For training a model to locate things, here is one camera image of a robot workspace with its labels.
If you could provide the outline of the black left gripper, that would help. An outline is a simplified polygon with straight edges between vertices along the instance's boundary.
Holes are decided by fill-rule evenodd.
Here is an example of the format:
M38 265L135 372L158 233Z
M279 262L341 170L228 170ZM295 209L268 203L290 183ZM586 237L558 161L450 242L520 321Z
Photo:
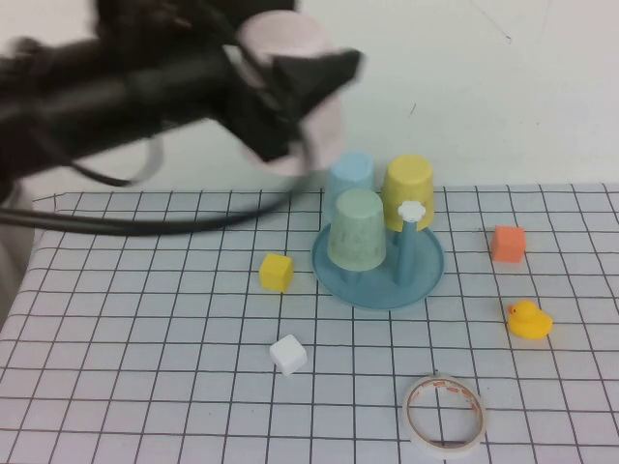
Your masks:
M235 48L226 128L266 163L297 151L300 163L309 165L304 120L355 80L364 54L345 49L315 57L275 55L267 62L242 44Z

